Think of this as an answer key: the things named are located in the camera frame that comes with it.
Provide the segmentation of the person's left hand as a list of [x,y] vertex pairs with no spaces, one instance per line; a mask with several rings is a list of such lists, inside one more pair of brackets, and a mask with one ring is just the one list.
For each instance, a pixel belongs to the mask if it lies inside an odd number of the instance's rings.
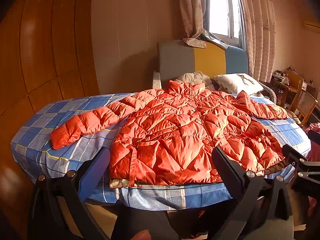
[[152,240],[149,230],[143,230],[136,233],[131,240]]

